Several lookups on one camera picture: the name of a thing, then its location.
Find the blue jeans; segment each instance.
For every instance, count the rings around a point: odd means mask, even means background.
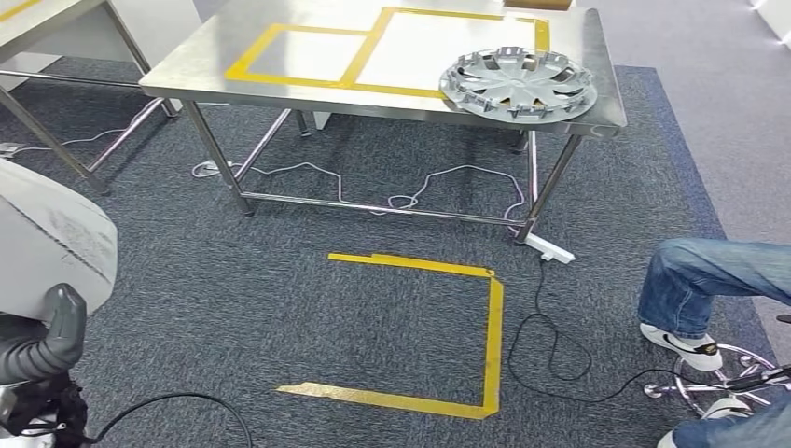
[[[701,338],[716,295],[766,296],[791,305],[791,246],[666,241],[648,266],[638,315],[678,337]],[[791,337],[791,326],[788,331]],[[673,441],[678,448],[791,446],[791,399],[748,418],[682,423],[673,430]]]

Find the white cable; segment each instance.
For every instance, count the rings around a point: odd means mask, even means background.
[[[137,119],[139,119],[139,118],[140,118],[140,116],[143,114],[143,111],[144,111],[144,110],[146,110],[146,109],[147,109],[147,108],[148,108],[148,107],[149,107],[149,106],[150,106],[152,103],[154,103],[155,101],[157,101],[157,100],[155,99],[155,100],[151,100],[151,101],[149,101],[149,102],[148,102],[148,104],[146,104],[146,105],[143,107],[143,109],[141,109],[141,111],[140,111],[140,112],[138,112],[137,114],[135,114],[135,116],[132,118],[132,120],[130,120],[130,122],[129,122],[129,126],[127,126],[126,128],[123,128],[123,129],[111,129],[111,130],[109,130],[109,131],[104,131],[104,132],[102,132],[102,133],[98,133],[98,134],[96,134],[96,136],[94,136],[94,137],[92,137],[92,138],[79,138],[79,139],[77,139],[77,140],[69,140],[68,142],[63,142],[63,143],[61,143],[61,145],[63,145],[63,146],[66,146],[66,145],[71,145],[71,144],[73,144],[73,143],[88,143],[88,142],[94,142],[94,141],[96,141],[96,140],[98,140],[98,139],[100,139],[100,138],[104,137],[105,135],[108,135],[109,133],[123,133],[124,131],[126,131],[127,129],[129,129],[129,128],[132,126],[132,124],[133,124],[133,123],[135,123],[135,122],[137,121]],[[51,150],[52,150],[52,148],[51,148],[51,147],[21,147],[21,148],[17,149],[16,151],[14,151],[14,152],[13,152],[13,153],[10,155],[10,157],[14,157],[14,156],[16,156],[17,154],[19,154],[19,153],[21,153],[21,152],[24,152],[24,151],[33,151],[33,150],[37,150],[37,151],[51,151]]]
[[[238,166],[242,166],[242,165],[239,164],[239,163],[229,163],[229,167],[230,168],[235,168],[235,167],[238,167]],[[321,173],[324,173],[326,175],[335,176],[335,178],[338,179],[338,202],[339,203],[352,203],[350,201],[346,201],[346,200],[343,199],[343,177],[341,175],[339,175],[338,173],[331,172],[329,170],[325,170],[324,168],[318,167],[318,166],[316,166],[316,165],[314,165],[314,164],[312,164],[312,163],[310,163],[308,161],[304,161],[302,163],[298,163],[298,164],[292,165],[292,166],[286,166],[284,168],[277,168],[277,169],[274,169],[274,170],[271,170],[271,171],[264,171],[264,170],[261,170],[261,169],[255,168],[255,167],[253,167],[251,169],[253,171],[256,171],[256,172],[261,173],[263,175],[274,175],[276,173],[283,173],[283,172],[286,172],[286,171],[295,170],[295,169],[300,168],[302,166],[308,166],[308,167],[311,167],[314,170],[319,171]],[[411,209],[412,207],[414,207],[415,205],[417,205],[420,202],[418,200],[418,196],[423,194],[426,191],[426,189],[428,189],[428,184],[431,182],[431,178],[432,177],[435,177],[437,175],[446,175],[447,173],[452,173],[454,171],[462,170],[464,168],[478,170],[478,171],[482,171],[484,173],[489,173],[489,174],[492,174],[492,175],[501,175],[501,176],[507,177],[508,179],[511,180],[511,183],[513,183],[513,185],[514,185],[514,190],[517,192],[517,196],[519,197],[519,201],[516,202],[516,203],[511,204],[506,209],[505,213],[503,214],[503,219],[509,219],[508,216],[511,214],[511,212],[515,208],[525,204],[524,193],[521,190],[521,187],[519,185],[519,181],[513,175],[509,175],[508,173],[501,173],[501,172],[495,171],[495,170],[489,170],[489,169],[486,169],[486,168],[481,168],[481,167],[475,166],[475,165],[459,165],[459,166],[454,166],[453,168],[450,168],[450,169],[447,169],[447,170],[437,171],[435,173],[431,173],[431,174],[427,175],[425,177],[425,180],[423,181],[423,186],[420,187],[420,189],[418,189],[414,194],[412,194],[412,195],[396,194],[396,195],[390,196],[389,198],[387,198],[387,205],[390,208],[398,208],[398,209],[402,209],[402,210]],[[192,167],[192,176],[193,177],[204,178],[204,177],[212,177],[212,176],[215,176],[215,175],[220,175],[220,173],[219,173],[219,171],[217,171],[216,164],[213,161],[204,161],[204,162],[199,163],[199,164],[195,165],[194,167]],[[406,199],[406,200],[409,200],[409,202],[404,204],[404,205],[396,206],[396,205],[393,204],[393,201],[396,200],[396,199]],[[376,215],[376,216],[380,217],[380,216],[383,216],[383,215],[387,215],[388,212],[369,212],[369,213],[372,214],[372,215]],[[516,228],[510,227],[510,226],[508,226],[508,228],[511,231],[513,231],[514,234],[519,233],[519,230],[516,229]]]

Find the shoe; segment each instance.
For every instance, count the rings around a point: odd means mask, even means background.
[[[640,332],[650,342],[673,350],[693,369],[698,371],[716,371],[722,368],[722,354],[717,348],[715,340],[709,335],[706,335],[701,340],[701,345],[693,346],[681,341],[671,333],[651,325],[640,324]]]
[[[719,399],[715,401],[715,404],[713,404],[712,407],[706,411],[701,419],[723,418],[731,416],[749,417],[752,414],[753,411],[743,401],[738,399]],[[678,448],[673,441],[672,431],[665,434],[665,437],[659,441],[657,448]]]

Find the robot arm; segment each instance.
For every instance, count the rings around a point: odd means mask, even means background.
[[[66,284],[51,288],[44,300],[55,310],[49,330],[33,319],[0,316],[0,385],[47,380],[82,356],[85,300]]]
[[[0,447],[84,441],[87,406],[68,371],[88,314],[113,291],[117,253],[98,206],[0,160]],[[64,430],[22,435],[42,425]]]

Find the yellow tape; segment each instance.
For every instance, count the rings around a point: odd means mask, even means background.
[[[444,273],[460,273],[489,278],[489,317],[486,331],[486,365],[483,372],[483,404],[473,406],[451,403],[436,399],[421,399],[403,395],[384,394],[370,390],[352,389],[336,385],[302,383],[281,385],[276,390],[309,397],[322,397],[396,408],[419,413],[436,413],[451,417],[483,419],[500,410],[500,362],[503,343],[503,285],[494,278],[494,271],[476,266],[443,263],[426,259],[409,259],[395,255],[373,254],[362,257],[347,254],[329,254],[329,259],[352,263],[380,264],[415,269],[426,269]]]
[[[461,19],[477,19],[485,21],[501,21],[506,16],[496,16],[492,14],[474,14],[467,12],[440,11],[433,9],[416,9],[410,7],[383,7],[382,12],[370,30],[344,30],[341,28],[322,28],[315,26],[290,25],[286,23],[274,23],[271,25],[253,45],[247,49],[238,61],[233,63],[226,71],[226,78],[237,81],[262,82],[267,84],[285,84],[306,87],[324,87],[330,89],[345,89],[349,91],[374,91],[377,93],[388,93],[408,96],[418,96],[423,98],[446,99],[441,91],[427,89],[412,89],[396,86],[379,86],[374,84],[359,84],[357,79],[365,68],[371,54],[376,49],[379,41],[387,29],[387,25],[396,13],[420,14],[440,17],[456,17]],[[517,21],[534,24],[535,48],[538,51],[549,51],[549,21],[530,18],[517,18]],[[252,73],[250,67],[266,47],[271,44],[274,38],[283,31],[302,31],[306,33],[327,33],[333,35],[363,35],[366,39],[360,49],[352,58],[346,71],[337,81],[323,79],[308,79],[303,77],[282,77],[263,73]]]
[[[349,87],[344,89],[348,89],[350,91],[376,91],[378,93],[392,93],[396,95],[409,95],[409,96],[420,96],[423,98],[439,98],[444,100],[447,98],[445,93],[441,91],[430,91],[427,89],[410,89],[408,87],[390,87],[390,86],[377,86],[375,84],[357,84],[354,83]]]
[[[371,53],[379,44],[380,39],[382,39],[382,35],[384,35],[384,30],[387,29],[387,24],[390,23],[390,19],[393,18],[393,14],[395,11],[391,7],[383,7],[382,13],[379,15],[377,20],[373,24],[373,28],[371,28],[370,32],[368,33],[368,37],[366,38],[363,45],[360,46],[360,50],[357,51],[357,54],[354,55],[354,59],[349,63],[349,66],[346,68],[346,72],[340,77],[340,84],[343,86],[344,89],[348,89],[352,87],[357,78],[360,76],[360,73],[363,71],[363,68],[368,63],[368,58],[370,58]]]
[[[23,12],[28,7],[31,7],[31,6],[35,5],[36,3],[40,2],[40,1],[41,0],[27,0],[25,2],[20,3],[19,5],[16,5],[15,7],[11,8],[11,9],[5,11],[5,12],[0,12],[0,21],[4,21],[6,19],[10,19],[12,16],[17,15],[20,12]]]
[[[493,14],[475,14],[472,12],[439,11],[435,9],[416,9],[413,7],[384,7],[392,9],[394,12],[407,14],[420,14],[424,16],[458,17],[461,19],[478,19],[482,21],[501,21],[505,16],[495,16]]]
[[[425,269],[427,271],[437,271],[440,273],[458,273],[460,275],[471,275],[473,277],[492,277],[494,271],[477,266],[465,266],[464,264],[442,263],[428,259],[408,259],[395,255],[373,254],[370,257],[346,254],[329,254],[328,259],[335,261],[348,261],[351,263],[379,264],[383,266],[396,266],[399,268]]]
[[[351,403],[397,408],[418,413],[439,413],[451,417],[474,418],[478,420],[497,412],[496,409],[490,411],[481,406],[472,406],[470,404],[449,403],[447,401],[438,401],[435,399],[418,399],[403,395],[372,392],[370,390],[337,387],[335,385],[319,385],[317,383],[281,385],[275,390],[288,392],[290,394],[306,395],[308,397],[337,399],[340,401],[349,401]]]
[[[503,347],[503,284],[489,282],[489,324],[486,329],[486,370],[483,373],[483,407],[500,409],[500,354]]]
[[[547,52],[549,46],[549,21],[536,20],[535,24],[535,50]]]

